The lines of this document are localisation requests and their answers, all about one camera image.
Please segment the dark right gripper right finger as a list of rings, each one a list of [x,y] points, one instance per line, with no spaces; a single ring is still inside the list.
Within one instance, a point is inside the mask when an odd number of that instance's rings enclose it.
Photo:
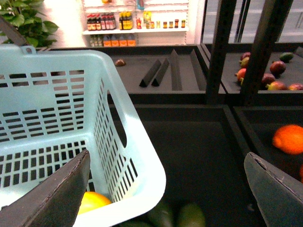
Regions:
[[[303,225],[303,184],[253,152],[244,158],[249,187],[268,227]]]

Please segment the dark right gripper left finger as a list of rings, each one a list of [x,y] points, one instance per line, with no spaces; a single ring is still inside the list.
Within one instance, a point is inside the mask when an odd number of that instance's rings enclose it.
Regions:
[[[90,153],[83,150],[0,212],[2,227],[71,227],[89,179]]]

